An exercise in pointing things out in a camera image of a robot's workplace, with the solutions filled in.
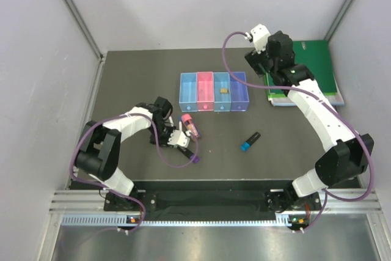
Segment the pink lid pen jar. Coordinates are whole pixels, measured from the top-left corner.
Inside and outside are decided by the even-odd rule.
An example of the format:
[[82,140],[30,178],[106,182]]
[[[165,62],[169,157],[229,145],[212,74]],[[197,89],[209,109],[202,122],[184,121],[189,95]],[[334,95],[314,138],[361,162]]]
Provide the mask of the pink lid pen jar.
[[194,138],[200,139],[200,132],[195,126],[195,123],[190,114],[183,114],[181,116],[181,122],[186,127],[187,132]]

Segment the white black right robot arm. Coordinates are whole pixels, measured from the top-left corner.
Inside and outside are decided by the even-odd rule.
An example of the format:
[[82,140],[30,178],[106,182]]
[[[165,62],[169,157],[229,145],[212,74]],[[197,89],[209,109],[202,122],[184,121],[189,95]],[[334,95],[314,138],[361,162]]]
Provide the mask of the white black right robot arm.
[[338,115],[323,95],[312,71],[296,62],[292,39],[282,31],[270,34],[263,25],[244,36],[254,46],[245,56],[249,65],[257,75],[269,75],[273,82],[271,87],[280,89],[299,108],[325,151],[313,169],[294,179],[276,195],[268,193],[270,207],[276,212],[300,209],[309,196],[366,171],[371,172],[372,137],[359,134]]

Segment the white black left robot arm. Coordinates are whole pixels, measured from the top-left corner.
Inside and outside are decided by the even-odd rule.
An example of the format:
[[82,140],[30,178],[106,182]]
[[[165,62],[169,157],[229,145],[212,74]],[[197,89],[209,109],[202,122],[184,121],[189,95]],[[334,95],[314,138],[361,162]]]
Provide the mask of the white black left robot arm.
[[174,148],[172,104],[158,97],[153,104],[139,103],[128,113],[104,122],[88,122],[78,142],[72,166],[109,188],[107,211],[132,210],[138,204],[134,183],[119,169],[121,143],[141,130],[150,132],[150,143]]

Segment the purple-blue plastic bin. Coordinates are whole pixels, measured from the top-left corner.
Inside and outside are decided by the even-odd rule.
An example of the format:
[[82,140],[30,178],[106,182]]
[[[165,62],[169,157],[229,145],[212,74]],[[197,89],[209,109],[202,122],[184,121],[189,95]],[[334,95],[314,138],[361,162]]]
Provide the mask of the purple-blue plastic bin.
[[245,84],[230,76],[231,108],[233,112],[247,111],[250,101],[248,88]]

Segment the light blue plastic bin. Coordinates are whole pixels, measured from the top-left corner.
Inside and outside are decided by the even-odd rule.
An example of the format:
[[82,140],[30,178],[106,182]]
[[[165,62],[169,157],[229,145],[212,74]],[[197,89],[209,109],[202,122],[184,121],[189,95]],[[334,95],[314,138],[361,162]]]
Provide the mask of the light blue plastic bin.
[[[214,111],[229,112],[231,108],[230,75],[227,72],[214,72]],[[228,89],[227,94],[220,93],[221,88]]]

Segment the sky blue plastic bin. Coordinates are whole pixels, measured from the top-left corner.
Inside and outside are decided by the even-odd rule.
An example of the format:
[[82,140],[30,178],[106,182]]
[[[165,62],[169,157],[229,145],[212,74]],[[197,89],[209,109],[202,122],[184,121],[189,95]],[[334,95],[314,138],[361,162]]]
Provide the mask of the sky blue plastic bin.
[[197,112],[197,73],[180,75],[179,106],[182,112]]

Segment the pink plastic bin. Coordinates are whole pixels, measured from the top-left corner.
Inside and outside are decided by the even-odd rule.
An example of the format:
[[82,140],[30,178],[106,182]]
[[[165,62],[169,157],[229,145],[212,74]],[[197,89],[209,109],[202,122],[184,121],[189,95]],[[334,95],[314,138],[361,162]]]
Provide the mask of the pink plastic bin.
[[197,109],[198,111],[214,111],[213,72],[197,73]]

